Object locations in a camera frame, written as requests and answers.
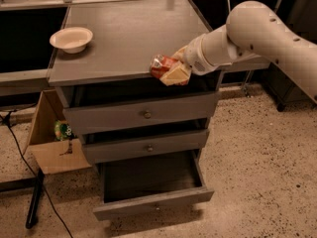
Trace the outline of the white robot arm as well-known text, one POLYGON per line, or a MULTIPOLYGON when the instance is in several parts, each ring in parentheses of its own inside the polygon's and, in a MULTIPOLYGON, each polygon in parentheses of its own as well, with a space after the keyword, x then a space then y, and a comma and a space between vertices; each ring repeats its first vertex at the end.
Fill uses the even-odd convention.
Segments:
POLYGON ((180 49, 176 64, 160 77, 181 84, 222 65, 265 58, 279 67, 311 100, 317 98, 317 45, 289 30, 267 5, 246 1, 229 13, 226 24, 180 49))

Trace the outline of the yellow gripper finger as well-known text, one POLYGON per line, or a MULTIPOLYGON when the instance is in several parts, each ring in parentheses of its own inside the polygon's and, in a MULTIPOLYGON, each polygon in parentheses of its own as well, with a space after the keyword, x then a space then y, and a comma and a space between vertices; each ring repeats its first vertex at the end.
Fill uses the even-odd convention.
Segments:
POLYGON ((166 86, 185 85, 188 83, 191 70, 181 61, 174 64, 159 80, 166 86))
POLYGON ((186 46, 179 49, 177 52, 175 52, 171 57, 176 60, 180 60, 181 62, 184 62, 184 52, 186 50, 186 46))

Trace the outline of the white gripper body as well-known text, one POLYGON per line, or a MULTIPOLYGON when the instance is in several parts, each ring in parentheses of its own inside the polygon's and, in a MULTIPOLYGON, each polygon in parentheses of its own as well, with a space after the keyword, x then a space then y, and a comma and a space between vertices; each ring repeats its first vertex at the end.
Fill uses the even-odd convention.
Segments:
POLYGON ((217 69, 217 65, 212 65, 203 54, 202 41, 204 37, 205 34, 195 38, 184 50, 184 63, 196 75, 204 75, 217 69))

